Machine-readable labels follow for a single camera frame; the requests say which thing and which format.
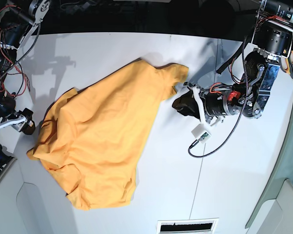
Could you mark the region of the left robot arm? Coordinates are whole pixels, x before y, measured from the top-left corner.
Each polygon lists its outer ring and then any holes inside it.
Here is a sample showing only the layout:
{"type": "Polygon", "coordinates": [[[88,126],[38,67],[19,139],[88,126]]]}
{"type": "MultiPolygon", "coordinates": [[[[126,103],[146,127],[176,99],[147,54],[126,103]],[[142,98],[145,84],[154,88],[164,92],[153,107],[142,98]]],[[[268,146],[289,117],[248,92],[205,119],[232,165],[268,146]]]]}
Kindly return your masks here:
{"type": "Polygon", "coordinates": [[[248,43],[255,48],[242,58],[241,79],[232,75],[232,85],[217,82],[209,88],[184,83],[188,92],[172,107],[184,116],[210,122],[214,117],[243,114],[261,116],[272,85],[282,70],[293,79],[293,0],[261,0],[252,32],[239,49],[216,72],[232,70],[235,60],[248,43]]]}

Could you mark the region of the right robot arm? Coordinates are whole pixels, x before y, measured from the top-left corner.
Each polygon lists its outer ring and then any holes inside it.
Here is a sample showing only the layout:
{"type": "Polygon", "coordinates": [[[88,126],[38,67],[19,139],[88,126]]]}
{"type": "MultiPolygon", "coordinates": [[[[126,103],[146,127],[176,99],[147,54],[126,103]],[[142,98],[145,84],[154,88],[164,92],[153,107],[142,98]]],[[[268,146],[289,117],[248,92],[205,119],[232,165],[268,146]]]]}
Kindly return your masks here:
{"type": "Polygon", "coordinates": [[[26,135],[35,131],[33,112],[27,108],[16,110],[16,98],[30,89],[29,79],[21,66],[28,52],[20,58],[17,53],[33,33],[40,34],[50,5],[49,0],[8,0],[0,9],[0,130],[12,126],[26,135]],[[21,75],[22,84],[18,91],[10,93],[4,81],[13,69],[21,75]]]}

